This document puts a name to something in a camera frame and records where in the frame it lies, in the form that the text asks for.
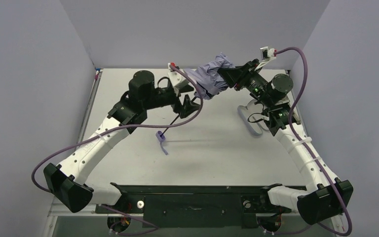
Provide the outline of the purple umbrella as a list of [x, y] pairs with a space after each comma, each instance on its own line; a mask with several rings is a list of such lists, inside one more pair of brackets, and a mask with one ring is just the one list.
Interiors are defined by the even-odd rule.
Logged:
[[193, 69], [181, 69], [186, 74], [189, 85], [194, 86], [194, 97], [200, 100], [200, 105], [203, 105], [205, 100], [210, 100], [214, 96], [228, 89], [228, 85], [218, 74], [220, 68], [235, 68], [235, 65], [229, 58], [220, 53], [213, 61], [210, 61], [202, 66]]

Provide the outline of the purple zippered umbrella case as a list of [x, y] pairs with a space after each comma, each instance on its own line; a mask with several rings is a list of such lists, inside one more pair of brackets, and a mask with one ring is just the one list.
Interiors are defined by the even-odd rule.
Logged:
[[262, 120], [259, 121], [262, 109], [263, 105], [256, 104], [255, 100], [251, 100], [246, 105], [239, 105], [237, 107], [239, 117], [253, 137], [260, 137], [264, 132], [269, 132], [265, 123]]

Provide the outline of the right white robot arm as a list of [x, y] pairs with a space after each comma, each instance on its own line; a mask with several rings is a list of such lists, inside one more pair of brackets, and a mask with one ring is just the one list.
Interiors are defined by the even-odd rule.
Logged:
[[262, 188], [261, 205], [267, 209], [295, 210], [310, 225], [344, 213], [353, 186], [348, 180], [340, 180], [327, 167], [313, 148], [312, 139], [305, 134], [298, 116], [290, 112], [292, 107], [287, 95], [293, 88], [292, 79], [286, 74], [277, 74], [267, 81], [259, 74], [258, 65], [255, 59], [236, 68], [218, 69], [218, 74], [230, 88], [247, 89], [255, 102], [263, 106], [257, 119], [264, 121], [305, 181], [305, 190], [281, 184]]

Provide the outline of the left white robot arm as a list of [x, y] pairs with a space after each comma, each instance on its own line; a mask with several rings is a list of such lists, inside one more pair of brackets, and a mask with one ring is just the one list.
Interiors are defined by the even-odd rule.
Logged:
[[170, 106], [185, 123], [200, 114], [202, 103], [193, 102], [188, 92], [202, 92], [193, 69], [168, 70], [169, 83], [157, 87], [151, 71], [137, 71], [128, 83], [128, 90], [109, 110], [94, 133], [86, 140], [62, 149], [74, 152], [59, 162], [49, 163], [43, 169], [47, 191], [53, 194], [70, 212], [77, 213], [89, 204], [115, 204], [120, 191], [97, 191], [86, 184], [100, 161], [136, 128], [168, 128], [168, 125], [148, 125], [148, 111]]

